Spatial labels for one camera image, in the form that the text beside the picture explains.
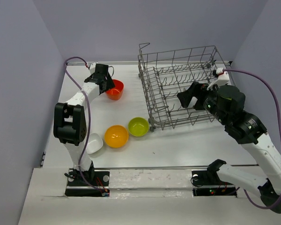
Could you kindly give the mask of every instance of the orange bowl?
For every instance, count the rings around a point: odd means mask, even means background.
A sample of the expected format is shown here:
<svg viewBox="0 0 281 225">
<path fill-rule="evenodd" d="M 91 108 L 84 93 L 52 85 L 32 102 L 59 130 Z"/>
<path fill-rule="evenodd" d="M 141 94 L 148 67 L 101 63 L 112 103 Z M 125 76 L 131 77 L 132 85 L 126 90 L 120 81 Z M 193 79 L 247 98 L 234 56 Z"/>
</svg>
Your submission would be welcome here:
<svg viewBox="0 0 281 225">
<path fill-rule="evenodd" d="M 106 95 L 108 98 L 110 98 L 112 100 L 119 100 L 123 94 L 124 84 L 118 80 L 112 80 L 112 81 L 113 81 L 115 87 L 108 90 L 106 92 Z"/>
<path fill-rule="evenodd" d="M 128 141 L 128 131 L 121 125 L 114 125 L 107 129 L 104 135 L 106 144 L 112 148 L 120 148 Z"/>
</svg>

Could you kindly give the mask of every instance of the metal wire basket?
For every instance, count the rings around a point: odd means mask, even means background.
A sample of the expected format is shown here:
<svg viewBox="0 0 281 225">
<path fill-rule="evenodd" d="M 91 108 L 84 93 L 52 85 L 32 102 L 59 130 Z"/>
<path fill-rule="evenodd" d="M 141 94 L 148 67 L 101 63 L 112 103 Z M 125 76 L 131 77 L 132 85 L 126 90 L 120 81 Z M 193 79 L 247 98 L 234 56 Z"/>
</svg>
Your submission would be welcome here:
<svg viewBox="0 0 281 225">
<path fill-rule="evenodd" d="M 150 43 L 139 44 L 139 77 L 149 113 L 150 130 L 209 120 L 214 117 L 207 111 L 196 111 L 192 101 L 182 108 L 177 94 L 188 89 L 192 82 L 210 83 L 215 61 L 224 65 L 215 46 L 187 48 L 143 54 Z"/>
</svg>

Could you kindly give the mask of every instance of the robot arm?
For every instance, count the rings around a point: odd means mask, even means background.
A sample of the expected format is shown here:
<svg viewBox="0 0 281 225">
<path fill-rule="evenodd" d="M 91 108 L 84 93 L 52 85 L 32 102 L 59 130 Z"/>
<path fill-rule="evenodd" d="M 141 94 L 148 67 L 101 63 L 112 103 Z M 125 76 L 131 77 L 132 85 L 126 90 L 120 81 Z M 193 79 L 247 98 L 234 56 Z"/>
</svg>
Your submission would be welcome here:
<svg viewBox="0 0 281 225">
<path fill-rule="evenodd" d="M 65 103 L 57 103 L 54 110 L 53 134 L 64 144 L 73 161 L 74 170 L 78 171 L 79 158 L 85 145 L 87 125 L 84 111 L 86 98 L 89 102 L 102 93 L 114 88 L 114 83 L 108 73 L 108 65 L 93 63 L 90 68 L 90 77 L 86 78 L 80 91 Z M 90 171 L 93 167 L 92 160 L 87 154 L 82 156 L 81 171 Z"/>
<path fill-rule="evenodd" d="M 224 125 L 229 136 L 254 157 L 267 178 L 243 172 L 219 159 L 208 166 L 208 177 L 233 183 L 270 206 L 281 194 L 281 155 L 260 119 L 244 110 L 245 95 L 237 87 L 227 85 L 228 73 L 217 69 L 214 75 L 219 77 L 215 82 L 194 82 L 188 90 L 178 93 L 181 105 L 187 108 L 191 99 L 197 98 L 194 109 L 209 111 Z M 271 210 L 281 213 L 281 202 Z"/>
</svg>

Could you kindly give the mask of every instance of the green bowl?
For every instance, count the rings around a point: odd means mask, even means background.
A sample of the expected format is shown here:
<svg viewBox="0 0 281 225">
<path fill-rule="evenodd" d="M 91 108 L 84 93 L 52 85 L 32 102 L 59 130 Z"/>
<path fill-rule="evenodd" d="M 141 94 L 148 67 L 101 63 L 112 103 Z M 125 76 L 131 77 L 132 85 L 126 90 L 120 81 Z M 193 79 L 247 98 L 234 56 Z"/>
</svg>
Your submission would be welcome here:
<svg viewBox="0 0 281 225">
<path fill-rule="evenodd" d="M 135 117 L 128 124 L 129 133 L 136 137 L 144 136 L 149 130 L 149 123 L 142 117 Z"/>
</svg>

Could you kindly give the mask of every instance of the purple wall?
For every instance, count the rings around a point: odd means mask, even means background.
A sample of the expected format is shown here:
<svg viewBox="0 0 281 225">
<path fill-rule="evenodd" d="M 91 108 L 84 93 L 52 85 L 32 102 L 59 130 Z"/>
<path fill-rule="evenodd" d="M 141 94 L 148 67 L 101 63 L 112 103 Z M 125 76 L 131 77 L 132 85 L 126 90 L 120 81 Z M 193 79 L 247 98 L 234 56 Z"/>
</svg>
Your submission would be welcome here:
<svg viewBox="0 0 281 225">
<path fill-rule="evenodd" d="M 268 1 L 232 65 L 266 79 L 281 108 L 281 0 Z M 280 150 L 276 109 L 270 92 L 254 78 L 241 74 L 235 74 L 234 78 L 238 88 L 247 96 L 246 109 L 264 122 Z"/>
<path fill-rule="evenodd" d="M 58 100 L 63 59 L 31 0 L 0 0 L 0 225 L 18 224 Z"/>
<path fill-rule="evenodd" d="M 150 51 L 216 45 L 233 60 L 266 0 L 34 0 L 64 58 L 137 60 Z"/>
</svg>

